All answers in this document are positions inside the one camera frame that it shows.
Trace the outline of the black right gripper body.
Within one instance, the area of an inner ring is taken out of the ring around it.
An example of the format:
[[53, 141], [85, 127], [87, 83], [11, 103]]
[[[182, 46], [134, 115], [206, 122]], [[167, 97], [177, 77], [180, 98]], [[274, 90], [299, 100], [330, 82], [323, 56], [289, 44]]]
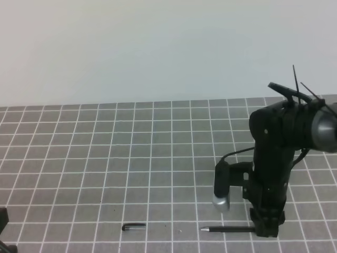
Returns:
[[295, 153], [290, 143], [295, 118], [295, 102], [279, 102], [250, 115], [253, 160], [231, 165], [231, 185], [243, 187], [244, 199], [256, 211], [284, 209]]

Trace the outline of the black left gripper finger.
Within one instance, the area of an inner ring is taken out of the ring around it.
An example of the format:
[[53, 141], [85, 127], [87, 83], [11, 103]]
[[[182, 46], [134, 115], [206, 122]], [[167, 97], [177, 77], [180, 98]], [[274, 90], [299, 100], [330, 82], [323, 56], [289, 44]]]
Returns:
[[1, 207], [0, 208], [0, 232], [2, 232], [5, 229], [8, 222], [9, 222], [9, 217], [8, 217], [7, 208]]
[[17, 253], [16, 245], [7, 245], [0, 241], [0, 252], [1, 253]]

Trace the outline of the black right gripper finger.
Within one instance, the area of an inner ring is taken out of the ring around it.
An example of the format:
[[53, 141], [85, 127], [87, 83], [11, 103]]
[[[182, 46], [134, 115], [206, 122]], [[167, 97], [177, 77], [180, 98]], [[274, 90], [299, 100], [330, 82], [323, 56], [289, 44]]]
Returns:
[[250, 208], [250, 218], [258, 237], [277, 237], [279, 226], [285, 222], [285, 212], [279, 209]]

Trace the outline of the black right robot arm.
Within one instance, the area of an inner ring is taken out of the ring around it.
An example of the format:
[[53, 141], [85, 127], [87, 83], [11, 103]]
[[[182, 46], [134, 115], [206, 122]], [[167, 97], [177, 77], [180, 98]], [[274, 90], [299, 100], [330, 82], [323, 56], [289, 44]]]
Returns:
[[310, 150], [336, 152], [336, 105], [324, 100], [307, 104], [280, 102], [253, 112], [249, 119], [255, 140], [253, 160], [231, 166], [239, 173], [233, 186], [241, 186], [248, 200], [251, 227], [229, 232], [253, 232], [277, 237], [285, 222], [284, 206], [293, 167]]

